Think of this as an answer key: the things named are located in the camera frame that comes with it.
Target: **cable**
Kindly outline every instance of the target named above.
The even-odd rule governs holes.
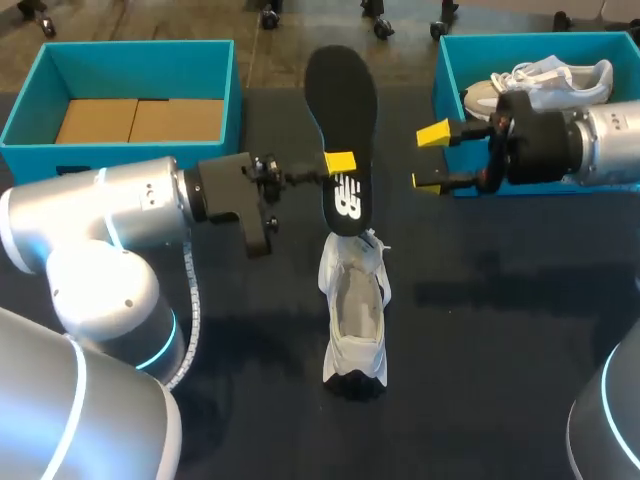
[[[196,348],[198,346],[198,339],[200,338],[200,292],[198,291],[198,280],[196,278],[196,271],[193,265],[191,240],[184,242],[182,250],[184,253],[184,266],[187,273],[187,280],[189,281],[189,292],[191,295],[191,335],[189,337],[187,354],[182,360],[180,368],[178,368],[176,374],[166,385],[169,390],[173,390],[187,374],[189,368],[191,368],[196,354]]]

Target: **white sneaker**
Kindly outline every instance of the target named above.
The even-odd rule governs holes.
[[[367,230],[358,237],[329,234],[318,286],[329,302],[330,341],[322,379],[361,372],[387,386],[384,308],[391,287],[382,259],[389,247]]]
[[[536,111],[561,110],[606,103],[613,90],[613,65],[601,60],[594,66],[567,65],[552,55],[536,63],[516,65],[511,73],[492,73],[490,80],[467,89],[464,107],[480,120],[496,111],[501,93],[524,90]]]

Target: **black insole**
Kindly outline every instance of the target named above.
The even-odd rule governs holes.
[[[355,171],[324,182],[324,218],[336,235],[360,235],[373,213],[371,161],[378,115],[373,77],[353,50],[323,47],[311,55],[304,94],[322,134],[324,151],[352,152],[356,161]]]

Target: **dark tabletop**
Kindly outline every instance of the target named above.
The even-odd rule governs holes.
[[[247,95],[246,149],[286,165],[320,146],[300,91]],[[387,393],[357,403],[322,386],[329,317],[317,270],[328,231],[317,189],[286,192],[267,258],[244,258],[235,225],[198,226],[205,323],[197,363],[175,391],[178,479],[572,478],[569,408],[640,306],[640,201],[413,191],[411,165],[442,162],[414,146],[432,120],[429,95],[380,90],[372,226],[392,247]],[[0,96],[5,111],[13,98]],[[141,254],[188,322],[181,249]],[[45,280],[0,255],[0,305],[59,329]]]

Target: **teal bin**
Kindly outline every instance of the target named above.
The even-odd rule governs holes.
[[[465,120],[460,92],[493,72],[511,72],[523,62],[536,62],[550,55],[573,65],[594,65],[608,59],[614,67],[614,93],[610,102],[640,99],[640,51],[625,32],[542,33],[516,35],[456,35],[440,40],[433,87],[434,113]],[[489,160],[488,141],[466,142],[445,148],[450,173],[479,170]],[[566,182],[540,185],[504,183],[499,195],[544,195],[589,193],[595,190],[631,190],[638,186],[581,188]],[[475,196],[475,189],[456,191],[458,196]]]
[[[56,145],[72,99],[224,99],[218,141]],[[181,168],[238,152],[242,89],[233,41],[43,45],[0,136],[15,184],[173,155]]]

